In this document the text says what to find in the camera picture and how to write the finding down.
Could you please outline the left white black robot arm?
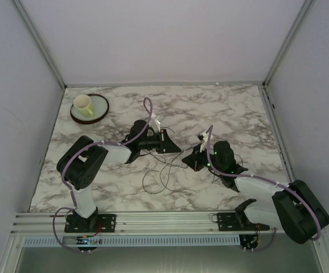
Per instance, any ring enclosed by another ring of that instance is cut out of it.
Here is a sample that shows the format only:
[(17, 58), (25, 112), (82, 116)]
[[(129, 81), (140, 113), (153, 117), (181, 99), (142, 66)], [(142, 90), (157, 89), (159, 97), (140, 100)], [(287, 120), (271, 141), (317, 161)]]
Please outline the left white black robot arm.
[(95, 143), (81, 136), (58, 161), (56, 169), (69, 187), (74, 202), (68, 226), (75, 230), (91, 230), (99, 223), (98, 208), (93, 201), (91, 183), (103, 163), (130, 164), (142, 150), (159, 154), (179, 153), (181, 149), (170, 139), (166, 129), (153, 130), (144, 120), (135, 121), (130, 133), (119, 144)]

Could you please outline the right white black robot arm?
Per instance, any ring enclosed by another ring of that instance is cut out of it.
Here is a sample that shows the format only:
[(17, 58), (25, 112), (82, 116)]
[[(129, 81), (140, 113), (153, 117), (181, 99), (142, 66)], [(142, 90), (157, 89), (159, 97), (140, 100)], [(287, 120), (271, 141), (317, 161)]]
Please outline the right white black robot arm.
[(304, 181), (259, 179), (236, 161), (227, 141), (216, 142), (212, 151), (198, 144), (182, 162), (193, 171), (207, 168), (226, 188), (250, 196), (235, 209), (236, 222), (244, 230), (255, 224), (282, 229), (292, 241), (304, 244), (317, 240), (329, 225), (328, 213)]

